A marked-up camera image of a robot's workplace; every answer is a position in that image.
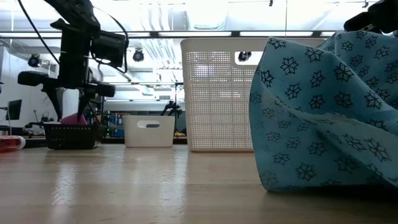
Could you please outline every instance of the red object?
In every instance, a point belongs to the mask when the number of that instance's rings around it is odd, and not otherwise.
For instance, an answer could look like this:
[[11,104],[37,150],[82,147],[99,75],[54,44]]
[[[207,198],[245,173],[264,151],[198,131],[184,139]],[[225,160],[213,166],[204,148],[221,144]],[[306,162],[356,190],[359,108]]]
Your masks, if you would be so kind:
[[20,150],[25,144],[26,140],[20,136],[0,136],[0,152]]
[[73,124],[87,125],[86,118],[83,115],[80,117],[80,120],[77,121],[77,113],[61,119],[60,122],[61,122],[61,124],[68,124],[68,125],[73,125]]

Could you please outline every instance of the computer monitor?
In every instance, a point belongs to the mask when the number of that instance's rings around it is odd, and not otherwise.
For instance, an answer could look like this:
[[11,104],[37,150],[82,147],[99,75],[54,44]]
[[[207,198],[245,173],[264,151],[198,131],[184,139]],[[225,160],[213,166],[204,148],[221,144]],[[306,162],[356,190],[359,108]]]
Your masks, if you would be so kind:
[[10,114],[10,118],[8,114],[6,115],[6,120],[19,120],[19,116],[21,115],[21,106],[22,100],[14,100],[8,102],[8,112]]

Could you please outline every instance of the blue fabric with star pattern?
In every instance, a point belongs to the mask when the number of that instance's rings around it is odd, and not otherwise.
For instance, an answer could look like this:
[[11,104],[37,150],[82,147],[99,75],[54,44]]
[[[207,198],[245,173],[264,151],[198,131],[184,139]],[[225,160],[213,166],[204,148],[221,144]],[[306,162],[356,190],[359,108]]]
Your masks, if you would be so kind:
[[265,189],[398,186],[398,40],[337,32],[309,47],[270,38],[250,124]]

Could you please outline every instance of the black wire basket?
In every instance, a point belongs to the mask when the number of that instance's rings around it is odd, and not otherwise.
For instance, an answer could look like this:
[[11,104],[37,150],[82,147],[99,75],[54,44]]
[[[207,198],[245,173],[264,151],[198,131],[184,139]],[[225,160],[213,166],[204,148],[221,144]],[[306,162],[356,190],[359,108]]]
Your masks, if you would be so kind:
[[45,124],[45,138],[50,149],[94,149],[104,136],[105,126]]

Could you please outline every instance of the wooden table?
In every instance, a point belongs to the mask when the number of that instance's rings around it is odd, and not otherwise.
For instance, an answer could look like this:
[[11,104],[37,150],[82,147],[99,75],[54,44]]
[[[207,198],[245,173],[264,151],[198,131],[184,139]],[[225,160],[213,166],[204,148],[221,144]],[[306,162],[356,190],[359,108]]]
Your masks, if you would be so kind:
[[0,154],[0,218],[4,224],[398,223],[398,206],[266,192],[250,153],[106,145]]

